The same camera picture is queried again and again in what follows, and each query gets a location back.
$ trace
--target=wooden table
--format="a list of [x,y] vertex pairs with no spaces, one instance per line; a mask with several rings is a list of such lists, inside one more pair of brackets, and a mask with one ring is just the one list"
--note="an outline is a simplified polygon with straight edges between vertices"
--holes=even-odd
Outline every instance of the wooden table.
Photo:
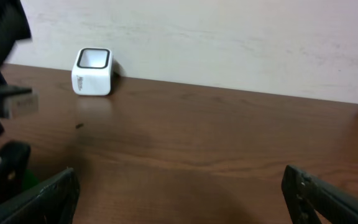
[[3,73],[40,95],[5,138],[32,146],[40,179],[76,170],[74,223],[290,223],[287,164],[358,197],[358,105],[135,78],[84,97],[69,71]]

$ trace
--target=small dark mark on table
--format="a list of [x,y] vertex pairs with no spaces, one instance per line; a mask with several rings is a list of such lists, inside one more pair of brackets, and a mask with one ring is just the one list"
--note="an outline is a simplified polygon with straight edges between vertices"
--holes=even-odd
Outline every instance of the small dark mark on table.
[[83,123],[81,123],[81,124],[77,124],[77,125],[75,126],[75,129],[78,129],[78,128],[82,127],[82,126],[84,126],[84,124],[83,124]]

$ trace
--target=tabletop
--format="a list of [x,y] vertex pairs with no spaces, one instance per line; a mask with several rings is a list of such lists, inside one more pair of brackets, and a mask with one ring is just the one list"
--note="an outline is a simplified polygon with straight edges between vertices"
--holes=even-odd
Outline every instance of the tabletop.
[[358,105],[126,77],[78,96],[70,71],[2,72],[40,103],[4,138],[40,180],[74,168],[74,223],[290,223],[287,164],[358,197]]

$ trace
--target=square opening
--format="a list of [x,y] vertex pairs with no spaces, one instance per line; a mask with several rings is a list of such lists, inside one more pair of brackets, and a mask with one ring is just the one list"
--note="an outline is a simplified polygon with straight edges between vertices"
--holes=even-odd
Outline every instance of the square opening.
[[106,68],[109,51],[106,49],[83,49],[77,66],[80,68]]

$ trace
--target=white plastic box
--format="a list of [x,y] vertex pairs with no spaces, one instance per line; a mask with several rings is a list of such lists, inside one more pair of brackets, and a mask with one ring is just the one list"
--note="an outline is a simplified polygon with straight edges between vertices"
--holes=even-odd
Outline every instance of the white plastic box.
[[112,53],[109,49],[83,48],[71,71],[76,94],[103,96],[111,91]]

